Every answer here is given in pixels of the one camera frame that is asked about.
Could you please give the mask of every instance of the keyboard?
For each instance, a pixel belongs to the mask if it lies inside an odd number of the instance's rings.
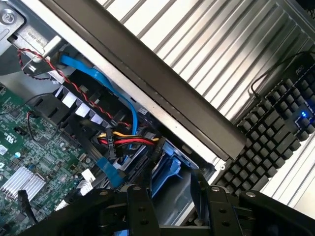
[[[234,195],[260,191],[315,131],[313,57],[295,59],[278,81],[237,123],[246,146],[215,182]]]

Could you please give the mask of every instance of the black wire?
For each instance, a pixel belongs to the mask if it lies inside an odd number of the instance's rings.
[[[280,65],[288,62],[288,61],[291,61],[293,58],[295,58],[296,56],[298,55],[301,55],[301,54],[315,54],[315,52],[313,51],[302,51],[302,52],[299,52],[299,53],[296,53],[286,59],[284,59],[283,61],[279,61],[277,62],[276,64],[274,64],[269,70],[267,70],[265,73],[263,73],[261,76],[259,76],[257,79],[255,79],[251,85],[251,90],[252,90],[252,93],[255,95],[256,98],[258,99],[261,99],[261,96],[255,91],[254,89],[254,85],[259,81],[261,80],[262,78],[264,78],[266,75],[268,75],[269,73],[272,73],[275,69],[277,69]]]
[[[0,113],[0,116],[3,116],[3,115],[7,115],[7,114],[10,114],[11,112],[14,112],[16,110],[19,110],[20,108],[22,108],[23,106],[25,106],[26,104],[28,104],[30,101],[32,101],[33,99],[37,98],[37,97],[41,97],[41,96],[45,96],[45,95],[49,95],[49,94],[52,94],[51,92],[45,92],[45,93],[41,93],[41,94],[38,94],[38,95],[35,95],[33,97],[31,97],[29,100],[27,100],[25,103],[17,106],[16,108],[13,108],[12,110],[8,111],[8,112],[5,112],[5,113]]]
[[[121,148],[124,145],[128,145],[128,144],[140,144],[140,145],[144,145],[144,146],[153,146],[154,145],[154,144],[146,144],[146,143],[142,143],[142,142],[128,142],[128,143],[125,143],[125,144],[117,145],[116,147],[117,148]]]
[[[30,116],[31,116],[31,115],[27,115],[27,126],[28,126],[28,131],[29,131],[30,137],[31,137],[31,139],[32,139],[34,142],[41,144],[39,140],[36,140],[36,139],[35,139],[35,137],[34,137],[34,135],[33,135],[33,133],[32,133],[31,124],[30,124]],[[60,128],[60,124],[56,127],[54,133],[52,134],[52,136],[50,137],[50,139],[46,141],[46,143],[52,141],[52,139],[53,139],[53,138],[55,137],[55,135],[58,133],[59,128]]]

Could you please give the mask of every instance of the screw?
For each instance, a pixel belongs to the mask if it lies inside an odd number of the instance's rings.
[[[107,195],[107,194],[108,192],[106,190],[100,192],[100,195]]]
[[[220,189],[218,187],[212,187],[211,190],[214,191],[214,192],[219,192],[220,191]]]
[[[14,15],[8,12],[4,13],[4,15],[2,16],[2,20],[6,24],[12,24],[14,22],[14,19]]]
[[[253,197],[256,196],[256,195],[255,195],[254,193],[252,193],[252,192],[247,192],[246,195],[249,196],[249,197],[251,197],[251,198],[253,198]]]

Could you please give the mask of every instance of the electronic component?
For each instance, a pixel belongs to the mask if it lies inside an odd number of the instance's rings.
[[[44,187],[45,181],[25,167],[20,167],[14,175],[0,188],[9,198],[16,200],[19,190],[26,190],[29,201]]]

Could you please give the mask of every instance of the metal side panel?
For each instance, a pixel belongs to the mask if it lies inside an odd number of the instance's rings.
[[[315,22],[294,0],[98,1],[229,120],[251,102],[255,78],[314,48]],[[315,177],[314,147],[311,136],[262,192],[294,207]]]

